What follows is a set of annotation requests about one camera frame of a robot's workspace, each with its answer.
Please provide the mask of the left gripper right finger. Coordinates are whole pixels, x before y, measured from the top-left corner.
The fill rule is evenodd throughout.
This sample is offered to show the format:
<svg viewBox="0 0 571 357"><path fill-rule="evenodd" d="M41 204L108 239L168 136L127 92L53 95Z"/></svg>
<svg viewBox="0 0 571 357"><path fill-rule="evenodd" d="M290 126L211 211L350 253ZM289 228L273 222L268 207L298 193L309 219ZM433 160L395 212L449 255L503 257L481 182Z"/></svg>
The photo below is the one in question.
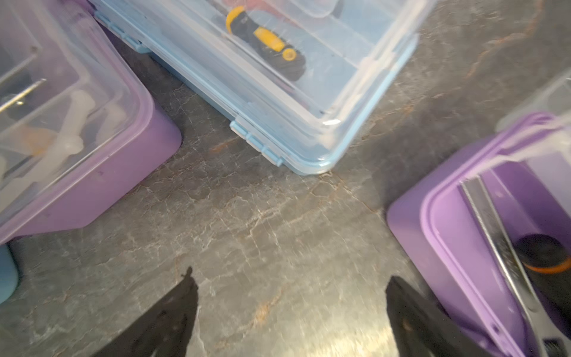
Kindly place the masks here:
<svg viewBox="0 0 571 357"><path fill-rule="evenodd" d="M400 356L490 355L404 279L392 276L385 293L388 318Z"/></svg>

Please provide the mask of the blue toolbox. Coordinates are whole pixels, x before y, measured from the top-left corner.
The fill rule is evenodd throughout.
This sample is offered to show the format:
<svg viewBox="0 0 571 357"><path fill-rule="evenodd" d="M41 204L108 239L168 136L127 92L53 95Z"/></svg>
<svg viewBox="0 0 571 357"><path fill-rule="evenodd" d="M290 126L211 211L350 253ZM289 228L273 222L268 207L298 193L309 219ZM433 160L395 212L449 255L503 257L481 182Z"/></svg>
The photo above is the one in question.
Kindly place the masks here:
<svg viewBox="0 0 571 357"><path fill-rule="evenodd" d="M0 303L4 303L18 287L19 271L8 244L1 246L0 256Z"/></svg>
<svg viewBox="0 0 571 357"><path fill-rule="evenodd" d="M94 1L95 17L230 120L274 165L331 170L415 51L435 1ZM306 58L286 79L229 34L242 6Z"/></svg>

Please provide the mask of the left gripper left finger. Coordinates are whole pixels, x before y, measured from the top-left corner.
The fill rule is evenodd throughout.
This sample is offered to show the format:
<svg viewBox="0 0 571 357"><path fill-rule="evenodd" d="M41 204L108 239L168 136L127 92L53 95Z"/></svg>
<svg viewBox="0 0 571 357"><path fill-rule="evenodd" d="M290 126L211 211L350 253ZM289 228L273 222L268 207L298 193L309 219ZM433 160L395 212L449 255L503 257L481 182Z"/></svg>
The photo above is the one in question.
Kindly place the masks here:
<svg viewBox="0 0 571 357"><path fill-rule="evenodd" d="M182 280L96 356L185 356L199 309L199 287L189 268Z"/></svg>

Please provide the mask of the purple toolbox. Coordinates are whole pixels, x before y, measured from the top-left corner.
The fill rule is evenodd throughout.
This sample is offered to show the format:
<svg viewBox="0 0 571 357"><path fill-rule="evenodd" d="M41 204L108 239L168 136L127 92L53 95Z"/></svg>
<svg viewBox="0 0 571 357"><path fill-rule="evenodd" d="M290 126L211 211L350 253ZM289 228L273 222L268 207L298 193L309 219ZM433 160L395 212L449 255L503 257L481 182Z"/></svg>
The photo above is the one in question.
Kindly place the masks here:
<svg viewBox="0 0 571 357"><path fill-rule="evenodd" d="M90 10L1 3L2 242L87 226L180 146Z"/></svg>
<svg viewBox="0 0 571 357"><path fill-rule="evenodd" d="M388 225L439 300L390 282L403 356L568 356L570 72L397 199Z"/></svg>

